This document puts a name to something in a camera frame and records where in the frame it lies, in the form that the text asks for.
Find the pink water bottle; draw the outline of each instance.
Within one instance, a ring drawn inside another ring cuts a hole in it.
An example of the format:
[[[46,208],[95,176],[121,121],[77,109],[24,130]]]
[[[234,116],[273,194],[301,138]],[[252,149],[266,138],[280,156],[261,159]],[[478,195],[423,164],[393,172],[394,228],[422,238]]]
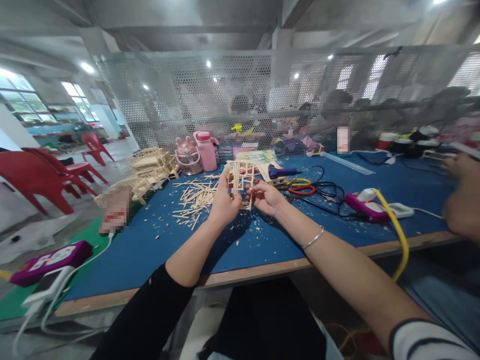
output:
[[[217,170],[217,160],[215,159],[214,143],[219,144],[216,138],[210,136],[208,131],[195,131],[193,138],[198,146],[203,170],[212,172]]]

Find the green mat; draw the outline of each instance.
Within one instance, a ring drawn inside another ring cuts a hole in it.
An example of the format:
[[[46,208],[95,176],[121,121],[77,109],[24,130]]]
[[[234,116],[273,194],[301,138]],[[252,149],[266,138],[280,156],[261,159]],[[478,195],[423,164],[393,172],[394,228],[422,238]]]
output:
[[[152,197],[152,193],[145,195],[144,199],[148,202],[150,198]],[[132,204],[132,208],[130,210],[130,214],[133,216],[135,215],[140,208],[142,207],[142,204],[139,202],[134,202]],[[107,236],[100,236],[99,235],[99,227],[100,227],[100,222],[102,220],[102,217],[100,216],[96,220],[94,220],[89,226],[85,228],[81,233],[79,233],[77,236],[75,236],[68,244],[73,244],[76,242],[79,242],[81,240],[85,240],[92,245],[92,247],[96,247],[99,245],[99,247],[94,248],[92,250],[92,255],[88,258],[91,259],[95,255],[97,255],[99,252],[101,252],[107,244],[109,243],[109,239]],[[87,272],[90,268],[90,266],[93,264],[90,263],[84,267],[82,267],[72,278],[70,283],[68,284],[68,287],[74,286],[77,281]],[[24,300],[32,293],[32,291],[35,289],[35,286],[37,284],[34,284],[29,287],[20,287],[17,286],[14,288],[12,291],[10,291],[3,299],[0,300],[0,321],[2,320],[7,320],[7,319],[13,319],[13,318],[19,318],[25,315],[28,309],[21,307],[21,304],[24,302]],[[60,304],[62,303],[63,297],[67,293],[63,294],[58,302],[55,308],[58,308]]]

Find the metal mesh partition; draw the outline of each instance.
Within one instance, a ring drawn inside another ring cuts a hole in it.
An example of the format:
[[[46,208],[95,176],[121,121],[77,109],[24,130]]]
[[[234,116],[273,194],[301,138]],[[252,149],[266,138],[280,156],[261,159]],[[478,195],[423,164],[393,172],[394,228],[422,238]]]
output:
[[[362,133],[352,142],[360,148],[380,131],[442,119],[466,88],[479,92],[478,49],[116,53],[97,64],[141,149],[171,150],[176,137],[205,130],[233,149],[282,157],[331,146],[337,126]],[[455,91],[441,95],[447,86]]]

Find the ceiling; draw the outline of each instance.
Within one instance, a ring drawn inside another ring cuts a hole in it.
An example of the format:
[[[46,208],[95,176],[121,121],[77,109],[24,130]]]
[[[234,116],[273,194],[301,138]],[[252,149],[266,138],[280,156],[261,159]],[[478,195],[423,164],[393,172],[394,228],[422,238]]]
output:
[[[291,30],[294,48],[472,43],[478,10],[469,0],[0,0],[0,62],[78,71],[92,62],[79,28],[94,27],[121,51],[269,49],[276,29]]]

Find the striped sleeve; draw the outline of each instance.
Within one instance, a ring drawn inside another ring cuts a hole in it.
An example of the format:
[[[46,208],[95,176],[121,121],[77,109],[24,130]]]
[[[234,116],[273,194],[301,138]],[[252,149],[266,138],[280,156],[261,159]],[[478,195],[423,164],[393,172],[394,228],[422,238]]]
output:
[[[406,320],[392,330],[390,353],[394,360],[480,360],[450,331],[421,319]]]

